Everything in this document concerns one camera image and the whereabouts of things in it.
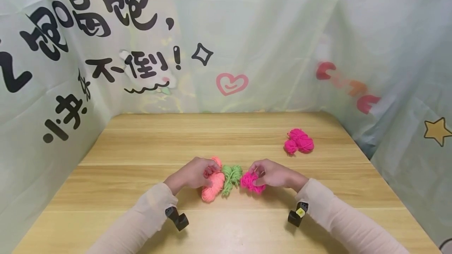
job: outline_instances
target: backdrop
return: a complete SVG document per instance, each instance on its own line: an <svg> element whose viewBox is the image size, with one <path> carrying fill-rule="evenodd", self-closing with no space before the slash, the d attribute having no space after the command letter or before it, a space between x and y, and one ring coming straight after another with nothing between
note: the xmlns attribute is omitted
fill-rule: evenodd
<svg viewBox="0 0 452 254"><path fill-rule="evenodd" d="M0 253L113 116L255 111L335 115L447 251L451 13L451 0L0 0Z"/></svg>

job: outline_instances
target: yarn ball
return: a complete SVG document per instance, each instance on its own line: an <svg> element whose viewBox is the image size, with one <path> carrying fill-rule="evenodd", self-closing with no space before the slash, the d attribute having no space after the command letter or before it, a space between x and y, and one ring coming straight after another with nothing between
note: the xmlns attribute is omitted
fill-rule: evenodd
<svg viewBox="0 0 452 254"><path fill-rule="evenodd" d="M308 136L305 132L300 129L292 129L288 134L291 140L297 141L297 139L303 138L304 136Z"/></svg>
<svg viewBox="0 0 452 254"><path fill-rule="evenodd" d="M261 194L264 191L266 185L262 185L262 186L253 185L253 182L255 180L257 180L258 178L259 177L255 172L253 172L253 173L246 172L240 179L240 186L242 188L248 189L249 191L256 192L257 194Z"/></svg>
<svg viewBox="0 0 452 254"><path fill-rule="evenodd" d="M224 196L228 196L231 193L232 186L238 186L240 184L240 178L242 177L243 171L242 167L239 165L228 166L224 165L223 169L221 169L223 174L225 175L225 183L223 187L223 192L221 193Z"/></svg>
<svg viewBox="0 0 452 254"><path fill-rule="evenodd" d="M295 140L289 139L284 143L284 150L293 155L298 150L297 142Z"/></svg>
<svg viewBox="0 0 452 254"><path fill-rule="evenodd" d="M221 161L218 157L212 157L212 160L214 160L220 168L222 167ZM221 171L217 171L208 178L212 181L212 186L204 186L201 192L201 198L203 201L210 203L213 200L215 200L215 197L217 194L220 193L220 191L223 189L223 184L225 182L225 175L221 173Z"/></svg>
<svg viewBox="0 0 452 254"><path fill-rule="evenodd" d="M303 153L309 153L313 150L313 140L308 135L298 138L295 143L297 144L298 150Z"/></svg>

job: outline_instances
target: yellow star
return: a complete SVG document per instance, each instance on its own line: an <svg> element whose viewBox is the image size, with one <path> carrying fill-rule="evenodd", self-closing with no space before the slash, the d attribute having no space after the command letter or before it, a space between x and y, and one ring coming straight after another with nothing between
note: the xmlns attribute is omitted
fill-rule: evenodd
<svg viewBox="0 0 452 254"><path fill-rule="evenodd" d="M446 129L446 119L444 117L434 123L429 121L424 121L424 123L426 127L424 138L434 138L441 147L444 146L444 138L452 136L452 132Z"/></svg>

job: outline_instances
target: orange yarn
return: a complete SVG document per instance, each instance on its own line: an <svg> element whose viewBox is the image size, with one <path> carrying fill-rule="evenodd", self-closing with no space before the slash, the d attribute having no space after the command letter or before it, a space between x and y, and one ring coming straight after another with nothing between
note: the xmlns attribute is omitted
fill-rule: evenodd
<svg viewBox="0 0 452 254"><path fill-rule="evenodd" d="M215 200L215 197L217 194L220 193L220 191L223 189L223 185L225 182L225 175L221 173L221 161L218 157L212 157L212 160L214 160L219 166L220 171L217 171L209 176L209 179L212 181L212 187L205 186L202 189L201 198L203 201L210 203L213 200Z"/></svg>

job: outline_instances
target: heart drawing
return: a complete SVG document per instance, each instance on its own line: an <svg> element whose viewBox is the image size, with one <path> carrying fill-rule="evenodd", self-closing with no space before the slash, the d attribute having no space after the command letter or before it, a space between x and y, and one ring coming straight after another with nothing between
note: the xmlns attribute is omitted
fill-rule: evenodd
<svg viewBox="0 0 452 254"><path fill-rule="evenodd" d="M229 81L223 86L221 85L221 79L227 78ZM233 76L230 73L221 73L217 76L217 88L220 90L221 94L228 96L239 91L244 90L248 85L248 77L245 75Z"/></svg>

